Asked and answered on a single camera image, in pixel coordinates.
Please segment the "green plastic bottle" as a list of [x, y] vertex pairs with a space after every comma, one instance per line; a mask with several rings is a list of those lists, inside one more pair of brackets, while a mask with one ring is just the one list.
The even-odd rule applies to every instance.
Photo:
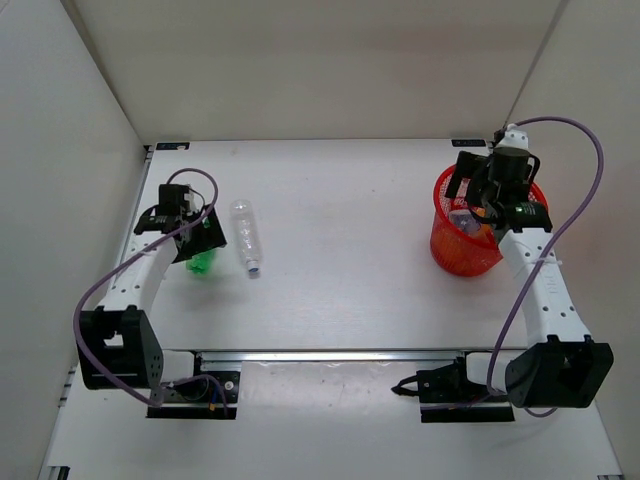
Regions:
[[216, 257], [216, 248], [205, 248], [209, 241], [200, 232], [195, 239], [193, 256], [185, 262], [186, 270], [194, 275], [205, 276], [210, 273]]

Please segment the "orange bottle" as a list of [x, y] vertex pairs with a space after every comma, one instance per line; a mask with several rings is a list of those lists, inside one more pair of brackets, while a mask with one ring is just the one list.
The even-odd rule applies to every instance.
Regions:
[[494, 216], [482, 207], [472, 207], [471, 212], [476, 222], [480, 225], [480, 233], [488, 236], [492, 232], [491, 220], [494, 219]]

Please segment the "clear bottle red label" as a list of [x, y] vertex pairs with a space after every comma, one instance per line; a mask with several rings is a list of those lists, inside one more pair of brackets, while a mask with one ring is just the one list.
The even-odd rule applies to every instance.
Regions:
[[482, 225], [468, 209], [451, 210], [448, 219], [458, 230], [469, 237], [475, 237], [482, 232]]

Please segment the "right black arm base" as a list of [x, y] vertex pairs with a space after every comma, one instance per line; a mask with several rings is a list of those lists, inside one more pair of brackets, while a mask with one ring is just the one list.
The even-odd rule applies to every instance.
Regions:
[[467, 379], [466, 362], [457, 357], [450, 364], [417, 370], [400, 380], [391, 391], [417, 398], [423, 424], [510, 423], [515, 421], [506, 396], [491, 396], [484, 385]]

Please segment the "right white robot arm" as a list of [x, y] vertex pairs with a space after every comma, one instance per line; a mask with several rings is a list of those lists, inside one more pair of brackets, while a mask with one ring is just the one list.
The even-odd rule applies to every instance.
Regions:
[[514, 409], [534, 418], [583, 409], [613, 365], [610, 345], [593, 339], [562, 277], [554, 245], [563, 231], [534, 183], [539, 167], [526, 149], [499, 146], [487, 155], [459, 152], [438, 179], [432, 247], [452, 229], [498, 252], [519, 290], [505, 323], [523, 315], [527, 347], [503, 350], [500, 332], [491, 351], [465, 352], [400, 380], [392, 392], [418, 399], [424, 423], [511, 422]]

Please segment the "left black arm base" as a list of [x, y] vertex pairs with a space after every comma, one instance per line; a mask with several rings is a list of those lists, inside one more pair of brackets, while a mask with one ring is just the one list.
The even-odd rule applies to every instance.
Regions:
[[147, 419], [235, 420], [241, 387], [242, 361], [228, 352], [164, 351], [161, 389], [152, 397]]

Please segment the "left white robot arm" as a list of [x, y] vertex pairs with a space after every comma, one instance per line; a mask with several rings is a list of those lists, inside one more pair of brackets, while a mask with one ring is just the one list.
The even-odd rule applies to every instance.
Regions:
[[158, 202], [139, 217], [126, 266], [93, 310], [79, 314], [79, 350], [84, 382], [92, 390], [114, 388], [114, 380], [132, 389], [156, 389], [164, 358], [149, 315], [164, 276], [226, 239], [209, 204], [198, 209], [188, 185], [162, 184]]

